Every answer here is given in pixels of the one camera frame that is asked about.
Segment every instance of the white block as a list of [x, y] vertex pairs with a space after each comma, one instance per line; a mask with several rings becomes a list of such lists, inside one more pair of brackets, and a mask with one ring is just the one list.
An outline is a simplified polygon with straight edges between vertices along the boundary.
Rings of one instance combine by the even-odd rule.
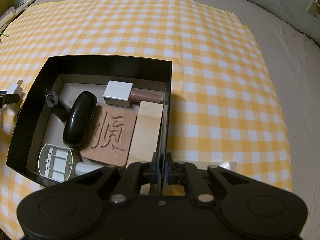
[[75, 173], [77, 176], [81, 176], [83, 174], [89, 173], [91, 171], [95, 171], [97, 169], [102, 168], [101, 165], [93, 165], [88, 163], [77, 163]]
[[103, 94], [105, 102], [110, 105], [129, 107], [132, 85], [132, 83], [110, 80]]

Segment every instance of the checkered cloth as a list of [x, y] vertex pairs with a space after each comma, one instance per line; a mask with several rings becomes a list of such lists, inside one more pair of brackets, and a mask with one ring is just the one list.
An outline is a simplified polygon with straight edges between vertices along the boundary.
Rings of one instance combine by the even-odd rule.
[[[237, 162], [239, 173], [291, 189], [287, 133], [275, 88], [254, 37], [236, 15], [192, 0], [66, 0], [29, 8], [5, 34], [2, 90], [21, 79], [28, 92], [50, 56], [172, 61], [168, 150], [173, 158]], [[9, 109], [3, 111], [0, 227], [18, 239], [17, 204], [40, 186], [5, 166], [13, 117]]]

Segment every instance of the brown cylinder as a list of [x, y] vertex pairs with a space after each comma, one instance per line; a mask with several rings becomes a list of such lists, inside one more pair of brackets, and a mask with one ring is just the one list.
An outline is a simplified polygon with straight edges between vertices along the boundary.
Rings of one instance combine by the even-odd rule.
[[147, 101], [160, 104], [161, 95], [132, 90], [130, 93], [130, 100], [136, 103], [140, 103], [141, 101]]

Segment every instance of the wooden coaster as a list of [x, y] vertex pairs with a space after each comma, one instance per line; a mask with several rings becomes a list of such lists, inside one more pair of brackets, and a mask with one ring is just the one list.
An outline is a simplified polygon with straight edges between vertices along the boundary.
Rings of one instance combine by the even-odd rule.
[[136, 114], [111, 106], [96, 106], [80, 154], [91, 160], [124, 166]]

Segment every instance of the shelf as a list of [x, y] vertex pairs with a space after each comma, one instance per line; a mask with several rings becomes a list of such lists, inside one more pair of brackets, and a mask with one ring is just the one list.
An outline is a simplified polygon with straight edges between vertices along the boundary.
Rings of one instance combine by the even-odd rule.
[[12, 17], [12, 19], [11, 19], [10, 21], [8, 21], [5, 25], [3, 25], [3, 26], [0, 28], [0, 32], [3, 32], [3, 31], [6, 29], [6, 27], [7, 27], [14, 19], [16, 19], [25, 9], [27, 9], [28, 6], [29, 6], [30, 4], [32, 4], [34, 1], [36, 1], [36, 0], [29, 0], [29, 1], [27, 1], [26, 3], [24, 3], [24, 4], [20, 5], [19, 7], [17, 7], [17, 8], [16, 8], [16, 13], [15, 13], [14, 17]]

